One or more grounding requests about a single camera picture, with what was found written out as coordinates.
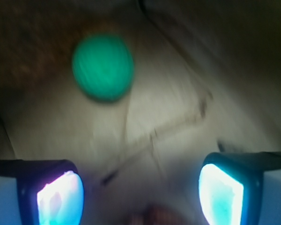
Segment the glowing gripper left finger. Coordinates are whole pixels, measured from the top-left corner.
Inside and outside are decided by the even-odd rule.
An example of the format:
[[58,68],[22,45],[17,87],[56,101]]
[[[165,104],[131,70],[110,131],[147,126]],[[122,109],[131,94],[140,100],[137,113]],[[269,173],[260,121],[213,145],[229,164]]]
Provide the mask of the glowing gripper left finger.
[[0,225],[78,225],[84,187],[69,160],[0,160]]

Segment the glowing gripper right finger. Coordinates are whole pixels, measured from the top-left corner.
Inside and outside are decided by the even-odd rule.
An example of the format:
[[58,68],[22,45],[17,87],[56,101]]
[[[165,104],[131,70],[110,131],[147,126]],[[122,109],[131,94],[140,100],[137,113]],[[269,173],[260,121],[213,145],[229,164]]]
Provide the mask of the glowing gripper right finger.
[[207,155],[198,180],[210,225],[281,225],[281,152]]

